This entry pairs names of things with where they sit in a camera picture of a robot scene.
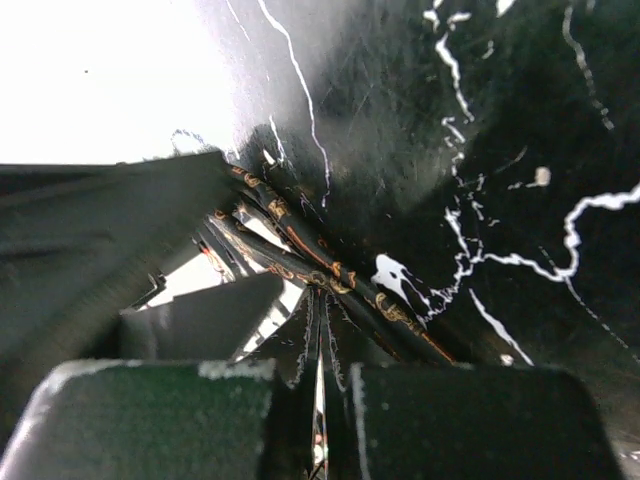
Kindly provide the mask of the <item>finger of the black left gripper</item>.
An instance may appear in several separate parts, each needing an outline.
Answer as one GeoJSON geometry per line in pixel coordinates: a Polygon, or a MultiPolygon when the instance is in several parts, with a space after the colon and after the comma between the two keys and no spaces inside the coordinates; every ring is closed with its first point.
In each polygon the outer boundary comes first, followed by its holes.
{"type": "Polygon", "coordinates": [[[270,272],[120,314],[119,354],[136,360],[230,360],[284,289],[270,272]]]}
{"type": "Polygon", "coordinates": [[[1,167],[1,362],[110,283],[106,316],[233,195],[217,150],[115,165],[1,167]]]}

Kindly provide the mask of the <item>black key pattern tie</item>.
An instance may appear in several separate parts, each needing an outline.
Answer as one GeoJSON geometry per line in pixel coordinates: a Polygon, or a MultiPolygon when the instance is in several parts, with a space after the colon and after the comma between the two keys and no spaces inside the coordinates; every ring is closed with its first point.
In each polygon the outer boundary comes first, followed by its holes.
{"type": "Polygon", "coordinates": [[[291,210],[285,199],[259,177],[234,165],[225,166],[239,193],[234,210],[256,213],[288,248],[283,250],[243,225],[232,212],[216,209],[210,221],[231,248],[292,283],[315,286],[333,295],[354,324],[393,358],[448,365],[452,353],[382,288],[340,261],[321,235],[291,210]]]}

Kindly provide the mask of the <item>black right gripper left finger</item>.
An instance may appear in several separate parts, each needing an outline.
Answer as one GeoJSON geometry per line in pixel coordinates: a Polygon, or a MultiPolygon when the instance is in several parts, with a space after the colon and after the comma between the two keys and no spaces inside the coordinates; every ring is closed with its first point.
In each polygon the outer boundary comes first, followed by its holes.
{"type": "Polygon", "coordinates": [[[305,479],[313,393],[271,360],[77,360],[37,386],[5,479],[305,479]]]}

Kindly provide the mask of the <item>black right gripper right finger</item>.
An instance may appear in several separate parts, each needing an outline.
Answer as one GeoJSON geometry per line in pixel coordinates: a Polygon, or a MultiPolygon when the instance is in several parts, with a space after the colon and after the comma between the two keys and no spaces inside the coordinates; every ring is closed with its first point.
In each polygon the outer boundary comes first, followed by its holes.
{"type": "Polygon", "coordinates": [[[319,299],[329,479],[620,479],[584,384],[516,342],[496,364],[384,363],[319,299]]]}

